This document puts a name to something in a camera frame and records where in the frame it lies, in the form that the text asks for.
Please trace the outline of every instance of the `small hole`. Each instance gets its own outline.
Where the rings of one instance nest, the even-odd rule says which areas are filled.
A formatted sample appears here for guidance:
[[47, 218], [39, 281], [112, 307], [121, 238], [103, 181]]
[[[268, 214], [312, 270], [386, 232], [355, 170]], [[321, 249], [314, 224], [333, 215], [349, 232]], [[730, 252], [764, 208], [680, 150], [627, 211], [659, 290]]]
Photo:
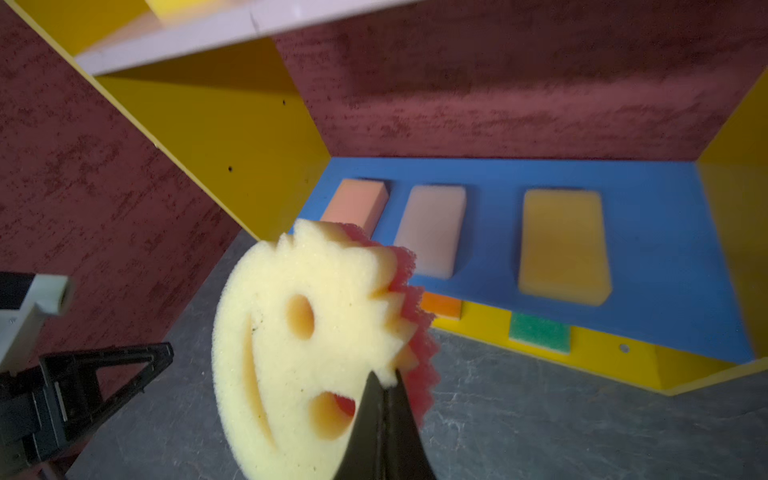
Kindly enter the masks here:
[[323, 392], [310, 402], [312, 429], [321, 439], [339, 438], [352, 425], [355, 401], [331, 392]]
[[304, 295], [294, 295], [288, 301], [288, 328], [302, 340], [315, 333], [315, 313], [310, 301]]

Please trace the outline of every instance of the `light pink sponge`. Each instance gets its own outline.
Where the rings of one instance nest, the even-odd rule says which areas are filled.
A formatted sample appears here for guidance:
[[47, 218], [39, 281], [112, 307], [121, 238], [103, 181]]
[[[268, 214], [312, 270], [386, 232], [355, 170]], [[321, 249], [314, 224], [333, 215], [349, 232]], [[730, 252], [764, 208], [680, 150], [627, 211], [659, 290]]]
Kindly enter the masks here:
[[413, 187], [395, 245], [416, 254], [416, 273], [442, 280], [453, 276], [466, 206], [464, 187]]

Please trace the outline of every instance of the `white shelf board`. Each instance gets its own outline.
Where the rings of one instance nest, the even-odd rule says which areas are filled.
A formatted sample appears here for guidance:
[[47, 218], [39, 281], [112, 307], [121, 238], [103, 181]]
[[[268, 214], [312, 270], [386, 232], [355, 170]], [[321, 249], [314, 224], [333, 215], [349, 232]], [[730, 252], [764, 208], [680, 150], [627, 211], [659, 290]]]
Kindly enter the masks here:
[[148, 12], [74, 59], [91, 75], [108, 74], [415, 0], [230, 0], [204, 18], [164, 25]]

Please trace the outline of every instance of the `sponge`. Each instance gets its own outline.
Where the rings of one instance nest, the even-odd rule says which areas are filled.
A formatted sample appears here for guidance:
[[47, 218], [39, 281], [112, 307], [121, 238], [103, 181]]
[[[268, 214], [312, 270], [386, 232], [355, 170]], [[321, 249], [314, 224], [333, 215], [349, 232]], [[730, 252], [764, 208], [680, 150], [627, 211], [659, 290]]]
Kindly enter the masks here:
[[571, 352], [571, 326], [537, 316], [513, 313], [509, 339], [552, 352]]
[[424, 293], [422, 297], [422, 310], [450, 320], [462, 318], [462, 301], [450, 296], [437, 293]]
[[362, 228], [370, 238], [388, 199], [383, 182], [345, 178], [336, 189], [321, 221], [352, 223]]
[[442, 280], [453, 276], [466, 206], [464, 187], [419, 185], [411, 189], [395, 245], [416, 254], [416, 273]]
[[412, 253], [353, 225], [297, 220], [294, 235], [259, 242], [237, 264], [214, 323], [214, 388], [245, 476], [333, 477], [369, 372], [403, 372], [421, 421], [439, 381], [438, 347], [407, 286]]
[[525, 193], [518, 287], [528, 295], [599, 306], [611, 294], [600, 194]]

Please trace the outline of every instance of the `yellow shelf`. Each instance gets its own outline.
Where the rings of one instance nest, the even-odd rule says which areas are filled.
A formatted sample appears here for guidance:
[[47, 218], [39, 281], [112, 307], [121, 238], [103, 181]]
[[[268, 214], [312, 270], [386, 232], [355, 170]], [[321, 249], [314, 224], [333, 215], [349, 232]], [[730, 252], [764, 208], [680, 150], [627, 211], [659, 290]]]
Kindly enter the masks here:
[[557, 353], [509, 339], [510, 321], [507, 310], [464, 302], [460, 320], [438, 317], [432, 326], [670, 396], [768, 369], [768, 359], [738, 366], [577, 326], [571, 327], [571, 353]]

